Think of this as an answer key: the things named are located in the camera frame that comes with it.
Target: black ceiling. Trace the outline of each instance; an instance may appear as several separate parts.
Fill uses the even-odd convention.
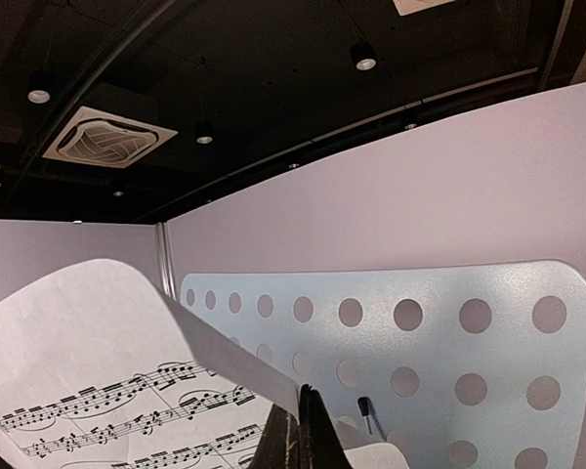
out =
[[[543,76],[564,3],[456,0],[401,17],[392,0],[0,0],[0,218],[164,221],[407,123],[565,85],[586,0]],[[350,58],[360,39],[378,56],[366,72]],[[34,105],[28,78],[44,63],[58,92]],[[179,134],[126,169],[42,158],[103,89],[129,117],[155,100],[150,123]],[[203,114],[206,146],[193,135]]]

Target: musical staff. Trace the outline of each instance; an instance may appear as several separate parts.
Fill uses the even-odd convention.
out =
[[[258,440],[262,433],[263,427],[250,425],[239,428],[235,433],[217,438],[211,443],[191,448],[176,449],[171,452],[162,451],[157,454],[152,454],[150,457],[138,459],[132,463],[121,462],[110,464],[110,467],[112,469],[159,469],[161,467],[196,460],[203,456],[222,456],[223,453],[233,451],[246,442]]]
[[[62,437],[51,442],[46,442],[43,439],[40,439],[39,443],[34,443],[21,450],[28,456],[44,458],[53,452],[73,452],[76,449],[92,445],[105,445],[111,440],[118,440],[126,435],[136,432],[150,435],[156,427],[160,427],[167,423],[184,418],[192,420],[199,413],[207,412],[208,410],[223,405],[244,405],[255,398],[256,395],[243,386],[236,386],[233,390],[226,393],[204,392],[199,398],[190,398],[186,401],[180,402],[176,407],[171,407],[165,410],[155,410],[150,414],[142,414],[132,420],[116,425],[108,424],[103,429],[96,427],[91,429],[89,433],[83,435],[74,435],[72,433],[67,437]]]
[[[9,432],[58,417],[79,419],[99,415],[132,401],[145,389],[164,391],[178,383],[193,379],[200,373],[209,376],[217,374],[197,362],[164,363],[155,371],[135,375],[100,390],[90,387],[80,391],[77,396],[68,396],[57,403],[29,409],[19,408],[0,418],[0,427],[4,432]]]

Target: pink wall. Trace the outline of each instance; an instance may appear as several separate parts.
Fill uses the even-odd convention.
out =
[[[0,221],[0,300],[63,267],[97,258],[130,264],[160,285],[154,227]]]
[[[183,215],[170,234],[179,284],[534,259],[586,278],[586,84],[345,151]]]

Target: white paper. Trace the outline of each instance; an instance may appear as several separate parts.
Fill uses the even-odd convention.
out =
[[[121,263],[0,303],[0,455],[18,469],[245,467],[271,408],[248,381],[296,411],[292,380]]]

